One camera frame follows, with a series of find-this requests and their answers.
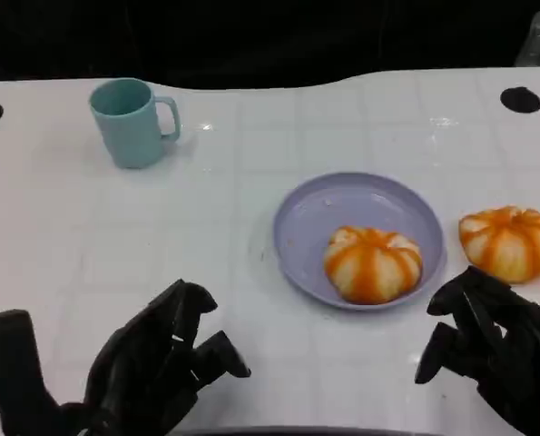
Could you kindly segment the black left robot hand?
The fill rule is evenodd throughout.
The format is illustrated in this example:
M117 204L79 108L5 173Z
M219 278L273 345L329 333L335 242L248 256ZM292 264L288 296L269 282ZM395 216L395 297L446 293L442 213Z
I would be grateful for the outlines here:
M218 304L204 287L178 280L117 329L88 373L83 401L63 406L69 435L166 435L204 387L250 367L223 331L195 342L201 317Z

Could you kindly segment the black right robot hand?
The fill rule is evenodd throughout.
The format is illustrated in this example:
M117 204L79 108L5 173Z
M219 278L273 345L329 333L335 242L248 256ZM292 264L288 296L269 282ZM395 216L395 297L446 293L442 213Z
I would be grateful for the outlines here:
M540 435L540 305L470 266L437 290L427 313L455 323L437 324L415 382L430 382L441 369L473 379L503 420Z

